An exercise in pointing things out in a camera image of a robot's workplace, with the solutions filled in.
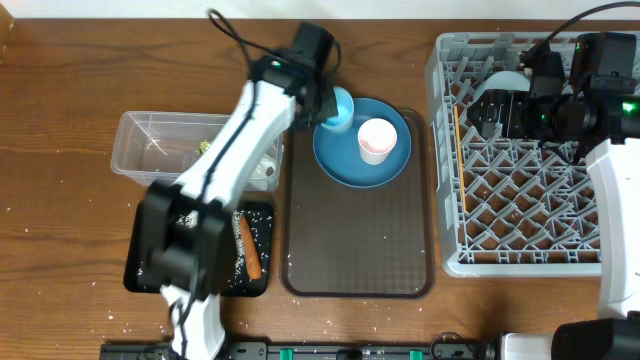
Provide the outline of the light blue cup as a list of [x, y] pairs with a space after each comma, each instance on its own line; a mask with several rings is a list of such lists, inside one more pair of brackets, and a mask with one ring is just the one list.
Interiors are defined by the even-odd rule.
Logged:
[[334, 86], [333, 91], [337, 114], [329, 117], [321, 124], [321, 127], [334, 133], [344, 133], [351, 127], [353, 122], [354, 101], [351, 94], [344, 88]]

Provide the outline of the dark blue plate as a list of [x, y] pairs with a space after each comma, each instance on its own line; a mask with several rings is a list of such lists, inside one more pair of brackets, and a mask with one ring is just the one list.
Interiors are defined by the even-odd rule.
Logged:
[[[397, 143], [378, 165], [366, 163], [360, 154], [357, 134], [368, 120], [381, 118], [397, 132]], [[313, 134], [313, 152], [321, 168], [335, 181], [354, 188], [372, 188], [390, 182], [406, 167], [412, 140], [407, 122], [393, 106], [372, 98], [355, 98], [351, 127], [334, 133], [318, 126]]]

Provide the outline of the pink cup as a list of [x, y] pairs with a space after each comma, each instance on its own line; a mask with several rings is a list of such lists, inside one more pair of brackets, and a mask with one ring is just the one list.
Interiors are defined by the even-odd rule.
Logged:
[[391, 122], [373, 118], [360, 126], [357, 138], [362, 160], [369, 165], [379, 165], [395, 147], [398, 135]]

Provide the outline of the light blue bowl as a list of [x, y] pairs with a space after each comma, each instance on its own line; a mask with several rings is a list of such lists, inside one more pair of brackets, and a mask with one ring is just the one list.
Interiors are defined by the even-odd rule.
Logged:
[[476, 89], [472, 103], [476, 103], [487, 90], [528, 91], [530, 81], [514, 71], [500, 71], [484, 80]]

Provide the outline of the white napkin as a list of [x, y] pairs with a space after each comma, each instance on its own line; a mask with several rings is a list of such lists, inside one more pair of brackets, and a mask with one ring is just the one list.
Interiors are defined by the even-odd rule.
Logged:
[[268, 150], [260, 159], [247, 184], [247, 191], [272, 192], [279, 183], [278, 152]]

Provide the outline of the wooden chopstick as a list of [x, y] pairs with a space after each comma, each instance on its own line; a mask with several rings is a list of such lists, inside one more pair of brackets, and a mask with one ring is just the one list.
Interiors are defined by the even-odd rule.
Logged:
[[462, 206], [462, 214], [466, 213], [466, 193], [465, 193], [465, 184], [464, 184], [464, 167], [463, 167], [463, 157], [462, 157], [462, 149], [461, 149], [461, 138], [460, 138], [460, 122], [459, 122], [459, 111], [456, 105], [453, 106], [453, 114], [454, 114], [454, 130], [455, 130], [455, 140], [456, 140], [456, 155], [457, 155], [457, 165], [458, 165], [458, 177], [460, 183], [460, 194], [461, 194], [461, 206]]

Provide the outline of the white rice pile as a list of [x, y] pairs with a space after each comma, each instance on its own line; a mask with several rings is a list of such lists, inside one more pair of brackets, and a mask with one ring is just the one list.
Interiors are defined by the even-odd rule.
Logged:
[[[244, 250], [241, 225], [240, 225], [241, 216], [242, 216], [241, 212], [235, 211], [231, 218], [231, 225], [232, 225], [234, 240], [236, 243], [236, 253], [237, 253], [237, 258], [234, 265], [236, 274], [241, 273], [244, 266], [244, 262], [245, 262], [244, 260], [245, 250]], [[192, 211], [188, 215], [180, 215], [176, 221], [176, 224], [191, 229], [196, 226], [197, 219], [198, 219], [198, 213], [196, 211]]]

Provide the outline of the orange carrot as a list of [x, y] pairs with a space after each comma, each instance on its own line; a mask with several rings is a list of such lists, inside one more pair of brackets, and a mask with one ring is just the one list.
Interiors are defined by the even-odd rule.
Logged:
[[244, 247], [246, 271], [251, 280], [259, 280], [262, 277], [262, 266], [252, 237], [251, 229], [246, 218], [239, 217], [241, 240]]

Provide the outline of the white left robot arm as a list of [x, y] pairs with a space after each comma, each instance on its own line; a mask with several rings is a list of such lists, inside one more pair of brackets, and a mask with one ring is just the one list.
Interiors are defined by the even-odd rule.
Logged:
[[154, 181], [137, 206], [125, 273], [169, 306], [171, 350], [213, 359], [225, 341], [221, 280], [233, 268], [233, 213], [267, 148], [290, 127], [336, 115], [325, 65], [339, 49], [325, 28], [299, 24], [287, 48], [249, 60], [240, 98], [208, 150], [174, 182]]

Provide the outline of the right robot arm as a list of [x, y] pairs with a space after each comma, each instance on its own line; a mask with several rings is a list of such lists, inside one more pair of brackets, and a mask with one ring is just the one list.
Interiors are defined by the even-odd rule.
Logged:
[[578, 37], [571, 69], [543, 41], [521, 52], [527, 91], [488, 89], [468, 108], [481, 136], [578, 144], [596, 198], [601, 288], [595, 320], [551, 335], [509, 333], [502, 359], [636, 359], [639, 356], [639, 97], [632, 76], [637, 39]]

